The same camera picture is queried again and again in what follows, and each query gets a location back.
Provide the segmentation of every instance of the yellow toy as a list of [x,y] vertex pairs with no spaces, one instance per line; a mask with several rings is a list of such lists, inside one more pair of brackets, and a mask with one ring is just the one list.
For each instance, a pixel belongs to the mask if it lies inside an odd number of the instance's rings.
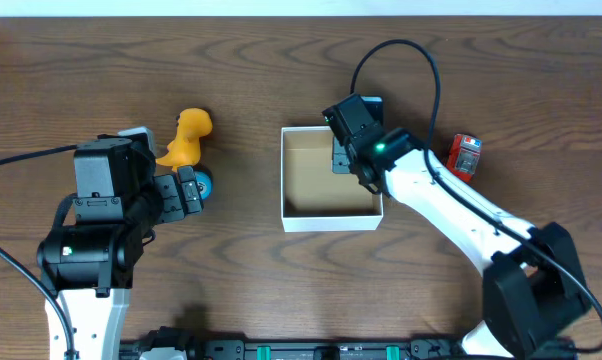
[[177,119],[177,136],[168,144],[168,153],[157,159],[157,164],[172,166],[196,165],[201,160],[199,138],[212,132],[210,115],[201,109],[185,109]]

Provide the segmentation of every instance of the yellow dinosaur toy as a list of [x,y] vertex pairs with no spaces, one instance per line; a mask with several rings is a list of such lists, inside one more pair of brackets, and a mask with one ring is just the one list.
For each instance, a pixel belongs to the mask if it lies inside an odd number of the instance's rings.
[[168,153],[157,159],[157,164],[172,166],[196,165],[201,160],[199,138],[212,132],[210,115],[201,109],[185,109],[179,114],[177,136],[168,144]]

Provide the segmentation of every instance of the red toy car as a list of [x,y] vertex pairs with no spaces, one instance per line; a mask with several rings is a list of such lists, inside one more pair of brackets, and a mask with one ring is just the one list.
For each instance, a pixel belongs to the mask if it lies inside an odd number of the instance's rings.
[[454,142],[445,167],[459,179],[472,179],[481,155],[481,140],[469,135],[454,135]]

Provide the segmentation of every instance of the green strip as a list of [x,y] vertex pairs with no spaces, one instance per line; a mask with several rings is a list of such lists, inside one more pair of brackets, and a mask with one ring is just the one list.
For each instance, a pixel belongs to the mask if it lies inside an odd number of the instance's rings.
[[270,347],[269,346],[257,347],[257,360],[270,360]]
[[385,348],[385,352],[388,355],[388,360],[399,360],[401,350],[398,346],[388,346]]

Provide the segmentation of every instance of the wooden table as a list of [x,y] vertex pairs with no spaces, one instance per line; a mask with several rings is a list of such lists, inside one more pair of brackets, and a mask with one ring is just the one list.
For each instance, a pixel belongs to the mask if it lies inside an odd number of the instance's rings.
[[[456,132],[481,138],[472,186],[564,225],[602,302],[602,18],[0,19],[0,158],[138,125],[165,151],[181,110],[211,110],[215,193],[202,215],[157,227],[126,338],[161,325],[204,338],[462,335],[481,319],[480,277],[410,209],[386,201],[375,232],[282,231],[280,128],[322,124],[361,56],[396,37],[439,62],[440,148]],[[400,47],[358,84],[385,98],[388,127],[422,137],[433,88]],[[0,245],[37,274],[37,246],[75,189],[71,156],[0,168]],[[567,333],[586,346],[600,329],[592,312]],[[47,356],[43,298],[0,260],[0,359]]]

